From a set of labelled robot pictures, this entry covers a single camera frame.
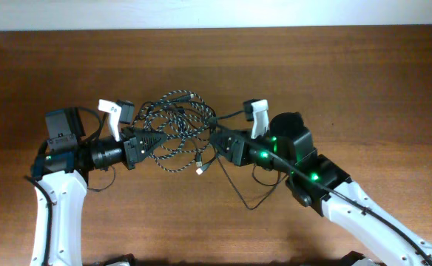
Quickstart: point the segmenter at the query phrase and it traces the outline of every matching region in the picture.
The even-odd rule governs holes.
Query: black and white braided cable
[[[180,144],[176,149],[161,146],[165,151],[169,152],[168,154],[150,155],[163,170],[176,173],[188,168],[195,162],[195,158],[178,169],[169,169],[163,166],[161,161],[171,159],[177,154],[196,155],[205,151],[209,143],[207,139],[200,137],[200,135],[209,130],[208,119],[215,116],[215,111],[207,106],[197,93],[187,90],[175,90],[167,93],[160,100],[144,103],[138,110],[132,126],[135,126],[138,121],[142,121],[143,128],[147,131],[166,133],[168,140],[180,139]],[[187,140],[191,140],[195,144],[194,149],[183,150]],[[204,144],[198,148],[195,141]]]

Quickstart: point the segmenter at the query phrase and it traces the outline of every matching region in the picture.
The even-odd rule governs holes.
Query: brown table surface
[[[32,256],[36,196],[22,176],[48,136],[45,112],[95,109],[101,98],[140,106],[176,89],[199,93],[218,114],[252,98],[269,101],[270,118],[301,112],[320,153],[432,242],[432,26],[0,33],[0,265]],[[93,132],[93,117],[82,116]],[[250,166],[226,165],[247,197],[264,192]],[[171,262],[370,255],[285,186],[247,211],[218,166],[202,176],[151,160],[117,170],[114,186],[85,199],[84,262],[124,253]],[[110,174],[90,173],[90,185]]]

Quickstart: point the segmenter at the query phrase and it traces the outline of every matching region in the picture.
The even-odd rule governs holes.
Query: green light
[[[318,177],[318,175],[316,173],[311,174],[311,180],[316,181],[318,180],[320,177]]]

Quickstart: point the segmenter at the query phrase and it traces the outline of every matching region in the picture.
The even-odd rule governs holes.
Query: white plastic casing
[[[432,256],[431,243],[417,236],[379,207],[361,189],[358,183],[342,183],[336,187],[335,191],[340,192],[351,200],[356,200],[360,205],[369,207],[373,212],[379,214],[405,233],[426,254]],[[415,254],[414,248],[387,225],[384,225],[369,214],[362,214],[360,209],[340,199],[338,196],[333,194],[330,194],[330,196],[331,198],[328,201],[323,201],[322,203],[323,214],[330,221],[353,234],[386,265],[423,265],[422,261],[424,259],[420,255]]]
[[[49,265],[81,266],[81,211],[87,184],[77,171],[44,175],[38,184],[53,202]],[[36,193],[38,213],[32,266],[39,266],[44,261],[48,221],[47,200],[37,188]]]
[[[109,113],[109,118],[107,120],[107,124],[109,126],[109,132],[114,137],[115,141],[119,141],[121,139],[119,135],[119,118],[121,117],[122,107],[118,104],[108,101],[108,100],[99,100],[98,110]]]
[[[255,139],[258,136],[263,136],[269,130],[269,103],[267,100],[258,100],[252,105],[252,116],[254,125],[252,126],[251,138]]]

